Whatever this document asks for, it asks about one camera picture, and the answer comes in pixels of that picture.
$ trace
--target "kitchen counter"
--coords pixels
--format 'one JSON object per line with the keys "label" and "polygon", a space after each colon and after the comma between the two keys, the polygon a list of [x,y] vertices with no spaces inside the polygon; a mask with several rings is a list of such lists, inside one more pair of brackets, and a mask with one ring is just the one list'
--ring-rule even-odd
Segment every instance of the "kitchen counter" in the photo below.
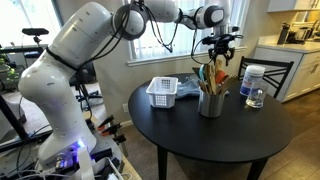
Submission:
{"label": "kitchen counter", "polygon": [[257,47],[274,49],[274,50],[282,50],[282,51],[290,51],[297,53],[313,53],[320,51],[320,42],[306,42],[305,44],[276,44],[276,43],[268,43],[268,42],[260,42]]}

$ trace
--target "utensil holder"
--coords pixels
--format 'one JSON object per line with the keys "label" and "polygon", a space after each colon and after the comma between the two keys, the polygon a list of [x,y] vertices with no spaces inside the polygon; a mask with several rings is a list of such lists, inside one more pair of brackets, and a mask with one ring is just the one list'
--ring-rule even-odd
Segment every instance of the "utensil holder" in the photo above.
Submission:
{"label": "utensil holder", "polygon": [[224,94],[208,94],[200,90],[198,111],[202,116],[216,118],[221,115]]}

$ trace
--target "plastic basket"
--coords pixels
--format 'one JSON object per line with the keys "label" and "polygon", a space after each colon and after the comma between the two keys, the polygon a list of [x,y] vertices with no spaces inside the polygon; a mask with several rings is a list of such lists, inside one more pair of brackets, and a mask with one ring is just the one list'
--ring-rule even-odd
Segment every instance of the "plastic basket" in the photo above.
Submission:
{"label": "plastic basket", "polygon": [[178,78],[154,77],[147,88],[149,101],[153,107],[170,108],[174,106]]}

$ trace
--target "electrical outlet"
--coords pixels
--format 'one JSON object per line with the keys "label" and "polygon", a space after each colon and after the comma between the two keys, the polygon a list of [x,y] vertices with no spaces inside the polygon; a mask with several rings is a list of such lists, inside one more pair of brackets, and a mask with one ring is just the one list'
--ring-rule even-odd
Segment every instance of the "electrical outlet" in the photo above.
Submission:
{"label": "electrical outlet", "polygon": [[128,104],[122,104],[123,112],[129,112]]}

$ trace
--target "white wall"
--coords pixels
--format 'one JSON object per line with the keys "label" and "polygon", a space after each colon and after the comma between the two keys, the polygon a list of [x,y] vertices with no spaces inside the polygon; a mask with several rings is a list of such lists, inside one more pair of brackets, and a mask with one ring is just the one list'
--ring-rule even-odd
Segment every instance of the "white wall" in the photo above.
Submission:
{"label": "white wall", "polygon": [[[71,11],[80,8],[87,0],[70,1],[75,8],[67,10],[64,6],[66,1],[59,0],[60,9],[65,18]],[[116,11],[121,1],[100,0],[96,1],[104,5],[110,11]],[[228,74],[236,74],[241,56],[252,57],[259,36],[275,35],[280,32],[282,21],[292,22],[295,12],[289,13],[266,13],[269,0],[251,0],[249,14],[244,28],[243,45],[248,46],[245,51],[237,52],[230,65],[225,68]],[[154,76],[162,76],[173,73],[192,72],[192,67],[199,66],[190,58],[128,67],[126,62],[130,60],[129,43],[121,42],[118,47],[107,57],[95,61],[95,69],[101,87],[104,103],[108,115],[113,114],[117,121],[130,120],[128,113],[123,113],[122,104],[127,103],[132,91],[143,82]]]}

